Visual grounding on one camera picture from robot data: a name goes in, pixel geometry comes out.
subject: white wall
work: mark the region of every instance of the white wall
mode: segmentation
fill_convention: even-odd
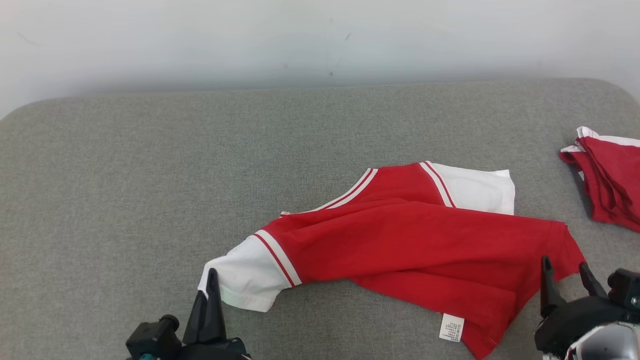
[[[513,76],[640,98],[640,0],[0,0],[0,117],[105,90]]]

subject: gray fabric surface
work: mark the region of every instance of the gray fabric surface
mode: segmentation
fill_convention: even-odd
[[[601,280],[640,270],[640,234],[590,221],[557,156],[581,125],[640,138],[640,107],[585,79],[22,107],[0,122],[0,359],[126,358],[139,322],[186,322],[206,261],[281,211],[342,194],[367,167],[508,168],[516,213],[566,222]],[[561,286],[586,294],[575,275]],[[349,281],[283,291],[264,314],[224,310],[257,360],[472,359],[438,339],[439,314]],[[536,296],[489,359],[540,359],[537,311]]]

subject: silver metallic part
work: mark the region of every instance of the silver metallic part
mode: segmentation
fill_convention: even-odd
[[[577,345],[578,360],[640,360],[640,327],[615,322],[593,332]]]

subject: white care label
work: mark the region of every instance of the white care label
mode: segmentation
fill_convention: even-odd
[[[462,337],[462,327],[465,319],[457,316],[442,314],[442,325],[440,326],[440,339],[460,342]]]

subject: clothing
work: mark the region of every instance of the clothing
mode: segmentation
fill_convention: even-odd
[[[283,213],[205,273],[218,270],[225,302],[257,311],[285,288],[350,278],[464,318],[462,340],[481,359],[540,288],[543,255],[558,279],[584,260],[564,224],[511,215],[514,193],[506,170],[369,169],[342,197]]]
[[[600,136],[584,126],[577,131],[575,145],[560,157],[582,172],[593,220],[640,232],[640,140]]]

